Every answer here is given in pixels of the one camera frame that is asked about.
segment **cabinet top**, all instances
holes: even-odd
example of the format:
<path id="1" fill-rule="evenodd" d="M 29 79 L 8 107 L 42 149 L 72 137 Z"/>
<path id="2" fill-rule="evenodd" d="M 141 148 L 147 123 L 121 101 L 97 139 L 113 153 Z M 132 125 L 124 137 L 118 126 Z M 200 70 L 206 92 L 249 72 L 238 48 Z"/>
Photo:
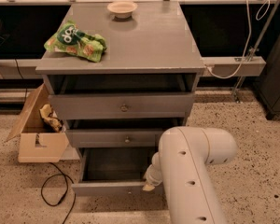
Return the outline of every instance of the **cabinet top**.
<path id="1" fill-rule="evenodd" d="M 74 4 L 68 20 L 106 40 L 99 63 L 60 52 L 46 52 L 38 74 L 177 73 L 204 70 L 200 52 L 178 2 L 139 2 L 126 21 L 114 19 L 108 3 Z"/>

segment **bowl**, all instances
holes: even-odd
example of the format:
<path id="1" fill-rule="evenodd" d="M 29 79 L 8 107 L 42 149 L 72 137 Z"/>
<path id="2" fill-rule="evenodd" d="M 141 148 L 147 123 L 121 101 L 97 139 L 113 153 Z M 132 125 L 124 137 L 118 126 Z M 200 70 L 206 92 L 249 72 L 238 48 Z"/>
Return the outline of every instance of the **bowl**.
<path id="1" fill-rule="evenodd" d="M 113 2 L 107 6 L 118 19 L 127 19 L 132 16 L 132 13 L 137 9 L 138 5 L 129 1 Z"/>

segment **chip bag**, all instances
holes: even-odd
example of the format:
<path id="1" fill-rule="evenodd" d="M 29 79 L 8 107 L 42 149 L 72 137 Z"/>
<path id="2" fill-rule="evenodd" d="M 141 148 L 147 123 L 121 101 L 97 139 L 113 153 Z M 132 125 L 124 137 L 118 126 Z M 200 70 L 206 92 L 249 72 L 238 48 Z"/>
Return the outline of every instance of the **chip bag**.
<path id="1" fill-rule="evenodd" d="M 66 52 L 84 57 L 92 62 L 101 61 L 106 50 L 105 39 L 100 35 L 88 35 L 78 30 L 73 21 L 64 24 L 44 45 L 50 52 Z"/>

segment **floor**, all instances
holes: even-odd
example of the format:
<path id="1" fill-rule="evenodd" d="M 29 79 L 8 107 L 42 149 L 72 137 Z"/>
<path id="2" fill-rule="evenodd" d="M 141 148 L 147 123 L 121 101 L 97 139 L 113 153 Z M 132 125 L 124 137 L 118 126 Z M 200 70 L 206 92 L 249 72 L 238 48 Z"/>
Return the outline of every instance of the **floor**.
<path id="1" fill-rule="evenodd" d="M 266 120 L 252 91 L 241 91 L 240 98 L 236 104 L 228 92 L 198 91 L 188 125 L 225 129 L 237 141 L 232 162 L 208 167 L 228 223 L 280 224 L 280 116 Z M 57 207 L 44 203 L 42 184 L 58 172 L 47 163 L 18 163 L 19 138 L 5 141 L 16 118 L 0 115 L 0 223 L 63 223 L 73 191 Z M 78 181 L 79 161 L 57 165 Z M 44 195 L 56 202 L 64 190 L 57 177 Z M 170 216 L 163 195 L 77 197 L 66 223 L 169 224 Z"/>

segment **white robotic arm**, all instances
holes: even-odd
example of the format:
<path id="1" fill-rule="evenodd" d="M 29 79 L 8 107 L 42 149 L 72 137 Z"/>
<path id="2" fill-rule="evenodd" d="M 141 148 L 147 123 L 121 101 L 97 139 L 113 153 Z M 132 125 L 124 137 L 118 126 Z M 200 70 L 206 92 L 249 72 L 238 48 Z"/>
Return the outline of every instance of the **white robotic arm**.
<path id="1" fill-rule="evenodd" d="M 161 136 L 143 190 L 152 190 L 163 182 L 173 224 L 225 224 L 205 165 L 229 162 L 236 150 L 234 138 L 224 130 L 169 129 Z"/>

